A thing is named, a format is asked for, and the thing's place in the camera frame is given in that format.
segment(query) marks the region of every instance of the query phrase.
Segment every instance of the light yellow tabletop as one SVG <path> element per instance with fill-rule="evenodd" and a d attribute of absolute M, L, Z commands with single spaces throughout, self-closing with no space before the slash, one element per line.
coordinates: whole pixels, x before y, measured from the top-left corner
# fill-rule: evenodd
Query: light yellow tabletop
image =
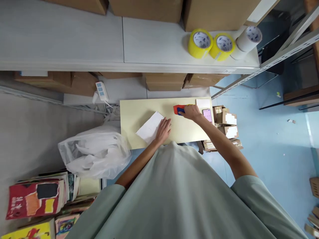
<path fill-rule="evenodd" d="M 192 120 L 174 114 L 173 106 L 196 104 L 196 99 L 211 99 L 210 97 L 147 99 L 147 100 L 121 100 L 121 134 L 126 138 L 130 149 L 146 148 L 148 144 L 136 135 L 143 124 L 158 111 L 162 116 L 172 119 L 172 130 L 169 139 L 176 143 L 193 142 L 209 139 L 207 134 Z"/>

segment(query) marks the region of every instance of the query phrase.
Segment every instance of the red tape dispenser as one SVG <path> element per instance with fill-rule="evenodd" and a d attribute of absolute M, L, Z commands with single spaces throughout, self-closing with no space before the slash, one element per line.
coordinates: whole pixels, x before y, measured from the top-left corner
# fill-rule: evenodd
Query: red tape dispenser
<path fill-rule="evenodd" d="M 175 105 L 175 106 L 173 106 L 173 108 L 174 108 L 174 114 L 176 114 L 176 115 L 181 115 L 181 114 L 179 114 L 179 112 L 183 112 L 183 113 L 185 113 L 185 110 L 184 110 L 184 107 L 185 107 L 186 105 Z"/>

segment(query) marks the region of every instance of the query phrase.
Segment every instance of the power strip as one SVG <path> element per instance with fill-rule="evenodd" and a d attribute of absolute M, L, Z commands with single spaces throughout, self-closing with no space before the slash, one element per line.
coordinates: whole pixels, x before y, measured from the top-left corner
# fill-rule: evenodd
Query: power strip
<path fill-rule="evenodd" d="M 102 81 L 99 81 L 99 82 L 96 82 L 95 84 L 96 84 L 97 92 L 100 96 L 100 99 L 102 101 L 109 101 L 109 96 L 106 92 L 104 83 Z"/>

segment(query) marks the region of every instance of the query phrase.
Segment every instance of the white tape roll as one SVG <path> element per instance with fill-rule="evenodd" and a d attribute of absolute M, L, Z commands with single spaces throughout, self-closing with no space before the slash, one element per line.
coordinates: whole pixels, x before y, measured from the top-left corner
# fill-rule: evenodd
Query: white tape roll
<path fill-rule="evenodd" d="M 235 59 L 235 60 L 241 60 L 243 58 L 245 58 L 245 56 L 248 54 L 248 52 L 246 51 L 242 51 L 239 49 L 239 47 L 235 47 L 234 51 L 230 54 L 230 56 Z"/>
<path fill-rule="evenodd" d="M 254 26 L 247 27 L 237 38 L 237 46 L 241 51 L 249 52 L 263 39 L 262 32 Z"/>

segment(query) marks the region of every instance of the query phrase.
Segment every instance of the light green shirt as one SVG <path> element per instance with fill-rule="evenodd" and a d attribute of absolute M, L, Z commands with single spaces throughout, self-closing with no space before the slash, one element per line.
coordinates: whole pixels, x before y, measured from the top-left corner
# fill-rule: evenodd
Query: light green shirt
<path fill-rule="evenodd" d="M 263 182 L 231 188 L 190 146 L 161 146 L 130 188 L 101 191 L 66 239 L 307 238 Z"/>

